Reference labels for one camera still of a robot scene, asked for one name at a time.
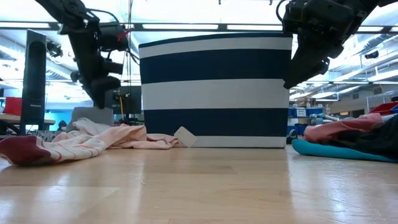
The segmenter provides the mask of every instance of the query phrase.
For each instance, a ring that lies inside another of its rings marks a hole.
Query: black monitor
[[[141,114],[141,86],[122,86],[120,94],[129,94],[128,98],[123,98],[124,114]],[[118,90],[109,90],[105,95],[105,107],[111,108],[113,114],[121,114],[120,101],[116,101],[115,96]]]

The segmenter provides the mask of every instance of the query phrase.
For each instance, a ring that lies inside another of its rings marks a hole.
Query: blue pad
[[[323,146],[320,144],[310,143],[300,139],[293,140],[293,148],[299,154],[305,156],[322,156],[332,157],[340,159],[360,159],[369,161],[381,161],[381,162],[398,162],[397,160],[388,159],[384,156],[372,155],[364,152],[359,152],[354,149],[335,147],[335,146]]]

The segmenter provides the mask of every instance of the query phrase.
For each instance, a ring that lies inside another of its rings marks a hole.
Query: dark fabric
[[[357,151],[398,159],[398,116],[368,133],[342,131],[328,145],[347,147]]]

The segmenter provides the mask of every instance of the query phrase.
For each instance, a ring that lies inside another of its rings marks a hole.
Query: pink cloth
[[[346,130],[368,132],[383,124],[382,116],[378,113],[367,114],[362,118],[336,121],[319,126],[308,126],[303,139],[313,143],[323,144],[333,139],[336,134]]]
[[[110,127],[88,119],[73,123],[81,131],[59,134],[53,142],[37,136],[19,136],[0,142],[0,157],[11,164],[31,166],[88,159],[105,149],[170,149],[178,139],[165,134],[147,134],[145,126]]]

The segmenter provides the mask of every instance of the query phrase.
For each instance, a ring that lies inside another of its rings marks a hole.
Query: striped storage bin
[[[195,147],[285,147],[285,34],[216,34],[139,46],[149,133],[184,126]]]

